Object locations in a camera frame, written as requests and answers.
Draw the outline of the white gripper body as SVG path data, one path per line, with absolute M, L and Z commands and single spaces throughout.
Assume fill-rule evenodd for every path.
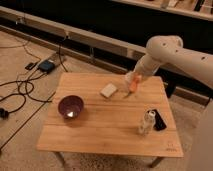
M 136 75 L 145 76 L 145 80 L 147 80 L 157 72 L 160 66 L 161 62 L 153 59 L 150 55 L 144 55 L 136 63 L 133 72 Z

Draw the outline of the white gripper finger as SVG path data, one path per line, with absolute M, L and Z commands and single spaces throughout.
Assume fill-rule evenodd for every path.
M 125 83 L 126 83 L 126 86 L 129 87 L 132 80 L 133 80 L 133 77 L 134 77 L 134 72 L 133 71 L 129 71 L 128 73 L 125 74 Z
M 137 76 L 137 87 L 145 81 L 145 76 L 139 75 Z

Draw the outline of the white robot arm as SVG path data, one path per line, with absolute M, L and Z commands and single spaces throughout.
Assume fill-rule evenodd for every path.
M 164 64 L 176 66 L 213 90 L 213 55 L 185 49 L 179 36 L 154 36 L 148 40 L 145 55 L 125 75 L 128 90 Z M 213 171 L 213 98 L 198 123 L 186 171 Z

